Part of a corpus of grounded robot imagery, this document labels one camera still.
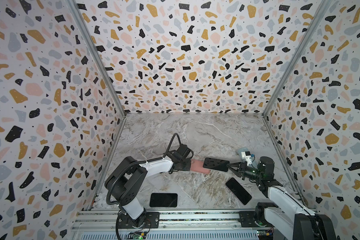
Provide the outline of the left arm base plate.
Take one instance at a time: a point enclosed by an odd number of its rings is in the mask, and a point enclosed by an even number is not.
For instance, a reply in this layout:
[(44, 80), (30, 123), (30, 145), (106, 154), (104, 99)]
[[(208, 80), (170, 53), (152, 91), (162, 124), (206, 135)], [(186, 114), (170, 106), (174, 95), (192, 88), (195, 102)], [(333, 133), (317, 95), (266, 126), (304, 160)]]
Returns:
[(136, 220), (128, 214), (120, 213), (116, 226), (118, 229), (157, 229), (159, 227), (160, 213), (144, 211)]

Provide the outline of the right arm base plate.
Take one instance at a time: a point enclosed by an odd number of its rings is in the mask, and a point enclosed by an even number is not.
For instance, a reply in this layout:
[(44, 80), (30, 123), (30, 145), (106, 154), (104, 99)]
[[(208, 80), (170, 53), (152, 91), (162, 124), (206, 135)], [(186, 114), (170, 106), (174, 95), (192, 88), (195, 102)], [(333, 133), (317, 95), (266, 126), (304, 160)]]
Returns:
[(240, 211), (239, 223), (242, 228), (271, 228), (272, 224), (267, 221), (256, 220), (255, 211)]

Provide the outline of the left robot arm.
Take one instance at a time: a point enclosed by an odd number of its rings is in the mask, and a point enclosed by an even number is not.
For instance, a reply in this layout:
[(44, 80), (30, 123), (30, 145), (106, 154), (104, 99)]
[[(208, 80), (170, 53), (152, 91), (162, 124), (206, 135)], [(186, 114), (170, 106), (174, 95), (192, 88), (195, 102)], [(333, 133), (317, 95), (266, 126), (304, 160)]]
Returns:
[(105, 182), (107, 189), (107, 205), (116, 205), (130, 220), (141, 220), (146, 209), (137, 199), (146, 178), (160, 174), (178, 171), (189, 171), (194, 152), (185, 144), (180, 144), (176, 150), (168, 150), (162, 156), (138, 161), (126, 157), (110, 174)]

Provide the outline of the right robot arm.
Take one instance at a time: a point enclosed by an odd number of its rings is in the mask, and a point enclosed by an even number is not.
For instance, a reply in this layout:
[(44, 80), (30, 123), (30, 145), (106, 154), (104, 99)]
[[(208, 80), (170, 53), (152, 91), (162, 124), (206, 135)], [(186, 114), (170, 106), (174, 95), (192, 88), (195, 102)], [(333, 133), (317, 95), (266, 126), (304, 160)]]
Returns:
[(255, 221), (269, 223), (287, 240), (335, 240), (333, 223), (299, 202), (274, 178), (275, 163), (271, 158), (260, 157), (256, 168), (247, 162), (227, 165), (242, 180), (254, 181), (271, 203), (259, 203)]

